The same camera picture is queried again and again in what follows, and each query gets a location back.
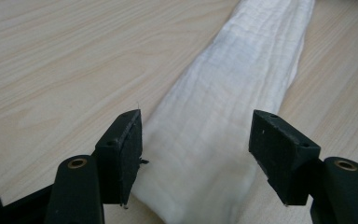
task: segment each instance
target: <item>white fabric strip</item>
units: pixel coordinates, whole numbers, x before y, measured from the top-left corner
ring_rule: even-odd
[[[277,113],[313,0],[244,0],[144,127],[132,192],[167,223],[234,223],[255,178],[254,109]]]

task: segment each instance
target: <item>brass screw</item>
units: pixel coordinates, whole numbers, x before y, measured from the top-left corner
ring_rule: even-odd
[[[334,164],[343,170],[357,171],[357,167],[348,161],[334,161]]]
[[[80,168],[80,167],[86,165],[86,163],[87,163],[86,159],[83,159],[83,158],[74,159],[68,163],[68,168],[69,169],[77,169],[77,168]]]

